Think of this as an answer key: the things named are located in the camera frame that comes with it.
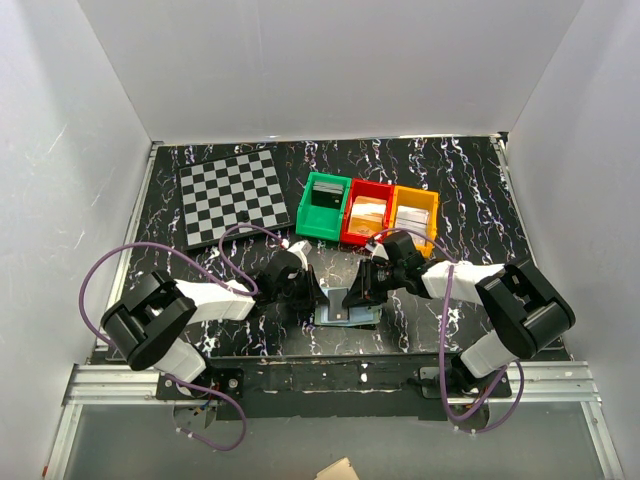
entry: plastic bin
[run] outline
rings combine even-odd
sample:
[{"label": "plastic bin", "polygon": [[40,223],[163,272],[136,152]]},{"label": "plastic bin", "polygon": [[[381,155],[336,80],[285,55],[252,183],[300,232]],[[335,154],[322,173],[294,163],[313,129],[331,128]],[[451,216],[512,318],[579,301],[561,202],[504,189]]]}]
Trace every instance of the plastic bin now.
[{"label": "plastic bin", "polygon": [[[318,181],[335,183],[344,187],[344,195],[339,209],[311,204],[311,189],[313,188],[313,184]],[[298,206],[296,233],[325,240],[339,241],[340,231],[342,229],[342,218],[347,205],[350,186],[350,178],[329,175],[327,173],[311,172],[307,179],[302,200]]]},{"label": "plastic bin", "polygon": [[[391,221],[390,225],[395,227],[396,214],[398,213],[398,205],[405,205],[407,207],[422,208],[429,212],[429,222],[425,233],[435,240],[438,232],[436,226],[436,220],[438,218],[438,194],[436,192],[430,192],[428,190],[418,190],[415,188],[399,187],[397,186],[393,192],[393,205],[391,207]],[[416,245],[416,249],[422,253],[424,257],[431,255],[433,245],[427,243],[427,245]]]},{"label": "plastic bin", "polygon": [[393,204],[393,192],[395,185],[387,185],[384,183],[370,182],[368,180],[361,180],[359,178],[351,181],[351,189],[349,190],[349,198],[347,199],[347,206],[344,210],[344,218],[342,220],[342,234],[340,235],[340,241],[342,243],[350,243],[352,245],[364,246],[367,243],[368,236],[360,235],[357,233],[349,233],[349,221],[351,219],[351,207],[356,197],[365,196],[372,198],[379,198],[387,202],[387,208],[382,218],[382,228],[389,228],[389,222],[391,221],[391,210]]}]

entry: metal frame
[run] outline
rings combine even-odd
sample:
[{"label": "metal frame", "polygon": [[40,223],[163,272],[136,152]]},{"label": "metal frame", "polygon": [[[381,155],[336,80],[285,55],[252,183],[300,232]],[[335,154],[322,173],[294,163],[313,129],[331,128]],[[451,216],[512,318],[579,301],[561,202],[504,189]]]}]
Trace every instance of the metal frame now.
[{"label": "metal frame", "polygon": [[[513,203],[518,216],[520,209],[513,195],[513,186],[509,175],[504,145],[498,136],[491,135],[492,143],[498,155],[500,166],[505,174]],[[158,146],[162,142],[154,142],[149,154],[145,176],[138,194],[127,233],[125,243],[135,239],[140,222],[142,208],[151,179]],[[526,229],[523,227],[529,251],[533,257],[533,249],[529,243]],[[124,286],[125,275],[131,251],[122,252],[118,261],[116,275],[109,295],[108,305],[119,298]],[[98,341],[97,350],[106,350],[106,344]],[[525,362],[525,390],[522,402],[580,402],[585,422],[591,434],[592,442],[598,456],[604,478],[623,479],[624,474],[615,452],[601,410],[601,398],[593,380],[587,362]],[[126,365],[118,366],[76,366],[72,372],[58,432],[45,473],[45,480],[62,479],[71,455],[73,442],[78,429],[83,405],[195,405],[200,401],[165,401],[155,398],[160,373],[153,370],[134,372]],[[508,369],[508,378],[512,390],[517,390],[520,381],[517,368]],[[508,398],[492,398],[490,404],[511,402]]]}]

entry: gray panel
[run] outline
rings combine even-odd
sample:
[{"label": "gray panel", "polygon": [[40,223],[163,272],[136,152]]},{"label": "gray panel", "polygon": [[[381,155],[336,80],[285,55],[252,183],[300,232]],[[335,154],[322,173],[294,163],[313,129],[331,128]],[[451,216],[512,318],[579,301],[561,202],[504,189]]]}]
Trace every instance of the gray panel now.
[{"label": "gray panel", "polygon": [[[231,442],[238,430],[237,422],[218,422],[209,435]],[[411,418],[252,419],[229,453],[176,434],[171,407],[91,405],[65,478],[311,480],[344,456],[362,480],[603,478],[578,403],[521,405],[504,426],[475,438]]]}]

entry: checkerboard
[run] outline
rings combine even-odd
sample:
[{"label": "checkerboard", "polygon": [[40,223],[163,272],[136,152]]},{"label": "checkerboard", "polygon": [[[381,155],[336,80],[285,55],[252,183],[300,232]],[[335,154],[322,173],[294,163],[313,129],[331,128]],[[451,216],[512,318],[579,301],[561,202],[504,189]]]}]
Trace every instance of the checkerboard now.
[{"label": "checkerboard", "polygon": [[[240,222],[270,230],[291,222],[269,150],[183,167],[180,190],[187,249],[216,242]],[[241,229],[227,238],[251,233]]]}]

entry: gray wall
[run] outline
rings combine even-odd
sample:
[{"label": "gray wall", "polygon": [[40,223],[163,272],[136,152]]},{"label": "gray wall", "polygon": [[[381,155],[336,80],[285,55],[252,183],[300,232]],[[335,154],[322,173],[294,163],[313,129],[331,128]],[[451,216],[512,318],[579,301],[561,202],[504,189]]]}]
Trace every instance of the gray wall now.
[{"label": "gray wall", "polygon": [[79,0],[153,140],[510,130],[582,0]]},{"label": "gray wall", "polygon": [[[0,477],[40,478],[150,141],[75,0],[0,2]],[[90,287],[99,318],[113,266]]]},{"label": "gray wall", "polygon": [[574,307],[628,478],[640,478],[640,5],[587,0],[516,123],[508,158],[540,265]]}]

